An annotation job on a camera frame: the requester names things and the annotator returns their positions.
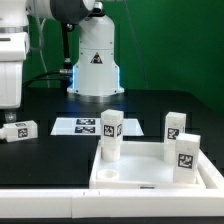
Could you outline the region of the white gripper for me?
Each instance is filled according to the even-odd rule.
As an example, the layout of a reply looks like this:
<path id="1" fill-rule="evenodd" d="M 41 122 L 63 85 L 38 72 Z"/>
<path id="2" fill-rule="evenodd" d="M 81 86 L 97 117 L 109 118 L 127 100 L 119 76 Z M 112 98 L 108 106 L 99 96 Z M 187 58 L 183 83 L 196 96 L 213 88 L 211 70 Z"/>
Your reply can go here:
<path id="1" fill-rule="evenodd" d="M 26 32 L 0 34 L 0 109 L 7 109 L 7 123 L 17 119 L 14 109 L 21 104 L 23 62 L 28 50 Z"/>

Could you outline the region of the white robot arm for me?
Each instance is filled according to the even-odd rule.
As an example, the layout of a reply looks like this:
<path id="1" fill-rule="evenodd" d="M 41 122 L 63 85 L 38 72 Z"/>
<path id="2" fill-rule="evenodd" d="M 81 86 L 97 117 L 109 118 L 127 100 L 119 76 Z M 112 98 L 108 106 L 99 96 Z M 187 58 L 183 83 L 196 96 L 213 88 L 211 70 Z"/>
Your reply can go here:
<path id="1" fill-rule="evenodd" d="M 120 93 L 114 62 L 115 27 L 97 0 L 0 0 L 0 110 L 5 120 L 16 120 L 21 105 L 23 63 L 30 50 L 28 17 L 77 25 L 78 70 L 67 88 L 80 97 L 110 97 Z"/>

